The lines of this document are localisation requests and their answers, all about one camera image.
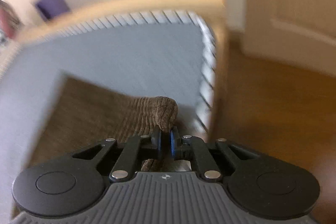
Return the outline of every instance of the wooden floor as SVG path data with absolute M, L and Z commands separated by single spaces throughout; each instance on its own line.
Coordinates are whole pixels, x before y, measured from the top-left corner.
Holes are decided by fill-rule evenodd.
M 312 172 L 321 195 L 313 216 L 336 223 L 336 78 L 245 57 L 231 45 L 225 137 Z

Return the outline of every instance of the folded brown towel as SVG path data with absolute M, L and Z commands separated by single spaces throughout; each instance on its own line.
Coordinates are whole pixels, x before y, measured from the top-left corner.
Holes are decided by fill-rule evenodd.
M 106 138 L 149 135 L 156 125 L 169 132 L 176 116 L 177 104 L 168 97 L 132 97 L 68 78 L 29 166 Z

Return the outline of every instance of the wooden door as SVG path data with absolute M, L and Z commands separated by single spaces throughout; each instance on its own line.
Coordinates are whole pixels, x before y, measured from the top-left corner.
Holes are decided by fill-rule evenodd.
M 336 0 L 247 0 L 242 49 L 336 76 Z

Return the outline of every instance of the metal pin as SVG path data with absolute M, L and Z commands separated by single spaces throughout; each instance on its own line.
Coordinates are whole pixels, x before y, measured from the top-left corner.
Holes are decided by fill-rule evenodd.
M 125 170 L 116 170 L 112 172 L 112 177 L 115 179 L 124 179 L 128 176 L 128 172 Z
M 218 179 L 221 176 L 221 173 L 219 173 L 216 170 L 209 170 L 209 171 L 204 173 L 204 176 L 207 179 Z

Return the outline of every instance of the ribbed plastic surface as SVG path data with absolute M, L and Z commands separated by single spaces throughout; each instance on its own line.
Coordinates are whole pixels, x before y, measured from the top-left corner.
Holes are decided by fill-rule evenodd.
M 62 219 L 21 213 L 12 224 L 316 224 L 309 216 L 274 221 L 239 209 L 217 183 L 199 180 L 194 172 L 147 173 L 114 183 L 88 210 Z

